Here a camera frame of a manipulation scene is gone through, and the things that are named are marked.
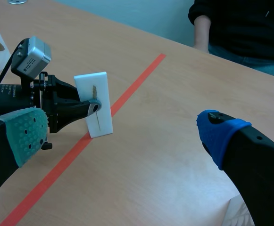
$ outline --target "wall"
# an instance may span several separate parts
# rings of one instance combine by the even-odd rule
[[[185,45],[193,45],[193,25],[187,15],[194,0],[56,1]]]

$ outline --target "black cable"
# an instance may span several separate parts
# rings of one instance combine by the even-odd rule
[[[8,62],[6,63],[6,65],[5,65],[4,69],[3,69],[3,71],[2,71],[1,74],[0,74],[0,83],[3,81],[5,75],[7,74],[8,70],[9,70],[11,64],[12,64],[12,58],[13,58],[13,55],[15,54],[15,52],[18,50],[18,46],[21,45],[21,44],[23,44],[24,41],[25,41],[25,39],[22,40],[22,41],[17,45],[17,47],[16,47],[15,50],[13,51],[11,57],[9,58]]]

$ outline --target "table surface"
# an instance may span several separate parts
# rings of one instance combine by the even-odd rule
[[[238,192],[202,147],[198,113],[243,118],[274,141],[270,75],[48,0],[0,0],[0,33],[10,51],[32,35],[48,43],[46,71],[65,82],[106,71],[111,104],[166,54],[113,117],[114,133],[94,139],[20,226],[219,226]],[[1,187],[0,222],[86,132],[79,120],[49,136],[53,149],[39,150]]]

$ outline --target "orange tape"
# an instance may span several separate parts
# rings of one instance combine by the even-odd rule
[[[140,87],[140,85],[148,78],[148,76],[156,69],[165,57],[165,54],[160,54],[112,105],[112,116],[117,113],[117,111],[125,104],[125,102],[132,96],[132,94]],[[60,162],[57,163],[57,165],[44,177],[44,179],[42,179],[42,181],[39,182],[38,185],[11,211],[11,213],[1,222],[0,226],[15,226],[91,141],[92,138],[90,137],[90,134],[85,134],[60,160]]]

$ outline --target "green rubber pad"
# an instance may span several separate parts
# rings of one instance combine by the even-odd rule
[[[6,124],[9,145],[22,167],[45,142],[48,117],[40,108],[26,108],[1,115],[0,120]]]

